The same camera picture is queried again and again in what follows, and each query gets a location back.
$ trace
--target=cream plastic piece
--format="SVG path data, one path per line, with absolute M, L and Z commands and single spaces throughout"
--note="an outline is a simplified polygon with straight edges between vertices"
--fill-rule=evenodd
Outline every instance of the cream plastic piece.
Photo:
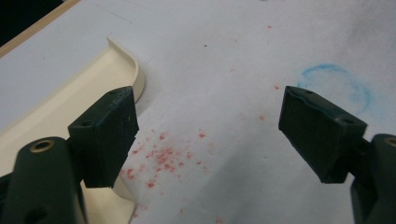
M 106 92 L 132 85 L 134 100 L 140 97 L 145 77 L 138 73 L 135 59 L 108 39 L 108 47 L 48 100 L 6 128 L 0 135 L 0 171 L 12 172 L 18 151 L 43 137 L 69 137 L 67 126 Z M 85 189 L 85 204 L 90 223 L 128 223 L 134 211 L 133 198 L 118 180 L 112 189 Z

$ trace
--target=white table surface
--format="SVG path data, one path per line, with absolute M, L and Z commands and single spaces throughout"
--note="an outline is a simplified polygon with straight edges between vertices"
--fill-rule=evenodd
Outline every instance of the white table surface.
M 121 171 L 132 223 L 353 223 L 353 177 L 320 184 L 277 129 L 283 90 L 340 105 L 368 140 L 396 133 L 395 21 L 391 0 L 82 0 L 0 59 L 0 127 L 110 36 L 147 78 Z

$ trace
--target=beige curved plastic part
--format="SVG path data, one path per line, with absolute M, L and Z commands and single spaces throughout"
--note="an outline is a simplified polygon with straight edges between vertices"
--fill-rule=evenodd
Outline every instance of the beige curved plastic part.
M 134 100 L 140 97 L 145 77 L 139 73 L 135 59 L 108 39 L 108 47 L 72 80 L 24 118 L 0 135 L 0 171 L 12 172 L 18 151 L 42 137 L 68 138 L 67 126 L 106 92 L 131 85 Z M 118 180 L 116 188 L 128 191 Z M 90 223 L 128 223 L 134 202 L 118 197 L 112 189 L 83 188 Z

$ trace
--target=blue ink mark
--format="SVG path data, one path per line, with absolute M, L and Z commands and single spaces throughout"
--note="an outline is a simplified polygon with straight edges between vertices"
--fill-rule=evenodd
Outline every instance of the blue ink mark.
M 355 76 L 331 63 L 303 71 L 297 86 L 314 91 L 355 115 L 363 113 L 373 98 L 370 90 Z

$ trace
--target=mounting hole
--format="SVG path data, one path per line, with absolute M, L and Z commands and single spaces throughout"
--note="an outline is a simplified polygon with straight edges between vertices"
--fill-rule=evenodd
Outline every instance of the mounting hole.
M 347 123 L 347 124 L 354 124 L 355 123 L 352 119 L 341 119 L 341 121 L 343 121 L 344 123 Z
M 384 140 L 388 145 L 396 147 L 396 138 L 395 137 L 387 137 Z
M 81 123 L 82 127 L 89 127 L 92 125 L 92 121 L 90 120 L 85 120 L 84 122 Z
M 43 151 L 47 151 L 48 149 L 51 149 L 54 145 L 55 145 L 55 141 L 53 140 L 42 140 L 32 145 L 30 147 L 30 152 L 40 153 Z
M 47 214 L 48 212 L 44 208 L 33 209 L 25 216 L 25 223 L 29 223 L 29 224 L 38 223 L 39 221 L 46 218 Z

